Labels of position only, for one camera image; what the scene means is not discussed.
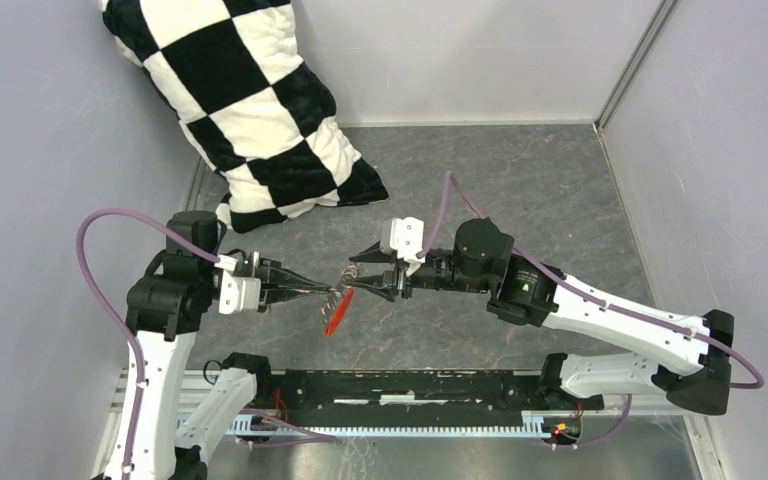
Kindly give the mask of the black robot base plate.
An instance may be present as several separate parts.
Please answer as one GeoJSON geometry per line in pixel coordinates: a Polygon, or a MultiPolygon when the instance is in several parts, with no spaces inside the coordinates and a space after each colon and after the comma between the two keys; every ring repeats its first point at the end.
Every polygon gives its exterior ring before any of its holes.
{"type": "Polygon", "coordinates": [[[600,411],[519,370],[285,370],[258,388],[251,407],[279,409],[312,427],[502,427],[524,412],[600,411]]]}

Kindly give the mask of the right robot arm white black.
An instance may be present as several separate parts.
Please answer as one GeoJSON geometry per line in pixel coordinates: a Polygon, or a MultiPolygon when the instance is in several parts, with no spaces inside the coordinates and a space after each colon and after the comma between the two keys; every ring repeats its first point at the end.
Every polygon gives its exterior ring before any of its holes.
{"type": "Polygon", "coordinates": [[[351,259],[388,270],[350,286],[390,302],[416,289],[486,294],[487,311],[507,323],[569,331],[622,348],[601,356],[549,355],[537,392],[551,408],[574,398],[660,394],[686,411],[726,413],[733,315],[717,309],[682,315],[610,295],[515,253],[513,237],[489,219],[462,223],[452,248],[423,254],[423,227],[413,217],[386,222],[380,240],[351,259]]]}

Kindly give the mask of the metal key holder red handle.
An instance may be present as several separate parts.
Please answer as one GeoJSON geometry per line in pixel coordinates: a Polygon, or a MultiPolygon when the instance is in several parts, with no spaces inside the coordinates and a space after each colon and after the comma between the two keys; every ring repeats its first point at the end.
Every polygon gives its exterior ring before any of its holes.
{"type": "Polygon", "coordinates": [[[325,303],[320,308],[320,314],[325,323],[325,337],[331,337],[341,324],[354,295],[349,281],[356,279],[359,273],[360,266],[357,263],[350,263],[344,268],[338,282],[329,292],[325,303]]]}

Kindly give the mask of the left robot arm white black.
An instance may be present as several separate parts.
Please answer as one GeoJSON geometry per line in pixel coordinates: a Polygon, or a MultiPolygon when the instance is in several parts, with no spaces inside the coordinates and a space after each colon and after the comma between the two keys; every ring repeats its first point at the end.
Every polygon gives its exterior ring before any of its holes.
{"type": "Polygon", "coordinates": [[[209,392],[178,421],[185,370],[203,315],[263,313],[274,304],[331,292],[331,286],[284,268],[259,253],[219,247],[227,228],[208,211],[182,211],[165,224],[124,208],[88,215],[76,235],[87,285],[124,334],[128,377],[118,433],[101,479],[204,479],[216,447],[245,407],[262,407],[277,387],[265,356],[231,353],[209,392]],[[85,237],[106,216],[135,219],[164,234],[166,245],[126,295],[120,316],[88,266],[85,237]]]}

